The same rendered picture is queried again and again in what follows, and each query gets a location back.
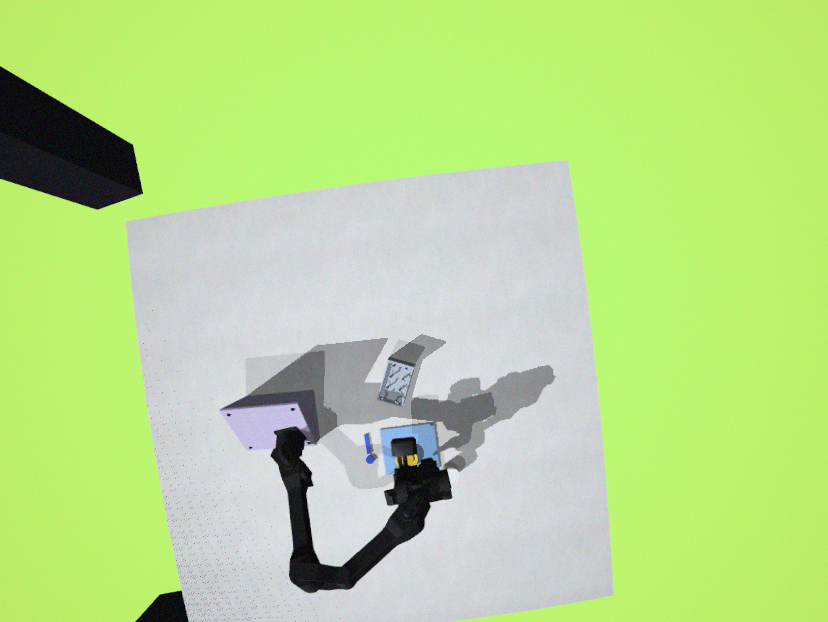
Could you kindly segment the yellow plate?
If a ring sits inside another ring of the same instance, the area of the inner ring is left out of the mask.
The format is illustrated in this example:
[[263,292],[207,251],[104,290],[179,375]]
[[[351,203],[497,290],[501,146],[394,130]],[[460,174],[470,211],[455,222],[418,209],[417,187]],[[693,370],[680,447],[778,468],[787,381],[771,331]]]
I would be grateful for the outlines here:
[[[401,456],[401,457],[402,457],[402,456]],[[402,457],[401,459],[402,459],[402,465],[403,465],[403,457]],[[418,460],[419,460],[419,458],[418,458],[418,455],[417,455],[417,454],[416,454],[416,455],[407,455],[407,462],[408,462],[408,465],[409,465],[409,466],[414,466],[414,465],[417,465],[417,464],[418,464]],[[396,464],[397,464],[397,466],[398,466],[398,457],[395,457],[395,461],[396,461]],[[399,466],[398,466],[398,467],[399,467]]]

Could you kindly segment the light blue flat mat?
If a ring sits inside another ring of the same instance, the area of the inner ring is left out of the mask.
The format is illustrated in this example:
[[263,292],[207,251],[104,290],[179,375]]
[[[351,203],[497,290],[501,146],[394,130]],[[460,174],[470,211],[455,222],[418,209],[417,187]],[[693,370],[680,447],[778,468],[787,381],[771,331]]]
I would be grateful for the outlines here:
[[437,460],[437,465],[439,464],[434,423],[379,429],[379,431],[383,446],[386,475],[394,474],[394,469],[399,468],[396,464],[395,457],[391,454],[390,442],[393,438],[412,436],[416,438],[417,455],[419,458],[417,466],[421,464],[422,459],[429,457]]

